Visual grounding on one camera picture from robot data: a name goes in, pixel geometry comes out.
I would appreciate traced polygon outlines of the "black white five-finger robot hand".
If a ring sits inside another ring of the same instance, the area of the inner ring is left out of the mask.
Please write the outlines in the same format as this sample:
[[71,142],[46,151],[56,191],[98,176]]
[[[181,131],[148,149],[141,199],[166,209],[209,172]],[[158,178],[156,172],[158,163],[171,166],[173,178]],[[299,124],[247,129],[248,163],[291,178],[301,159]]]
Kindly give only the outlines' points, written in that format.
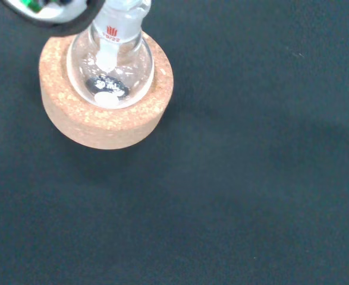
[[1,2],[22,20],[51,37],[81,33],[95,19],[104,3],[99,0]]

